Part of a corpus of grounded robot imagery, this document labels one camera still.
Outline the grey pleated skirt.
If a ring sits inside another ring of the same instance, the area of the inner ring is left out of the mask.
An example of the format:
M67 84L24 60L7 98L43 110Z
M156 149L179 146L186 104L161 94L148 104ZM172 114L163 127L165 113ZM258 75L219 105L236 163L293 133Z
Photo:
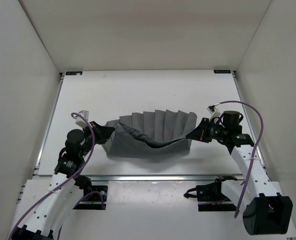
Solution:
M193 112L170 110L133 112L106 122L114 132L102 145L107 156L117 158L160 159L190 152L186 135L196 128Z

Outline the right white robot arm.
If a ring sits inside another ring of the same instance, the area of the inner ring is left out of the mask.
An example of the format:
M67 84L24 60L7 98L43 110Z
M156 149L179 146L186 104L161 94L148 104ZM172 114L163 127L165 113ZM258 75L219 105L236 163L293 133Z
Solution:
M247 233L256 235L284 235L293 208L290 197L283 196L271 183L260 160L255 156L255 144L250 135L242 132L243 115L238 111L224 111L220 117L203 118L187 139L209 143L216 140L227 147L237 163L243 183L227 180L212 187L217 200L226 197L236 206L235 215L242 215Z

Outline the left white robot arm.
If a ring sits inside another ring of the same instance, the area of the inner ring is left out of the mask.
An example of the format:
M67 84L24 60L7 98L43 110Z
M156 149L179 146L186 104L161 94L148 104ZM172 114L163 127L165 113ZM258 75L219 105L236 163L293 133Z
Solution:
M68 132L47 193L32 205L13 227L10 240L57 240L73 208L92 194L90 178L81 171L95 145L105 144L114 132L110 126L87 122Z

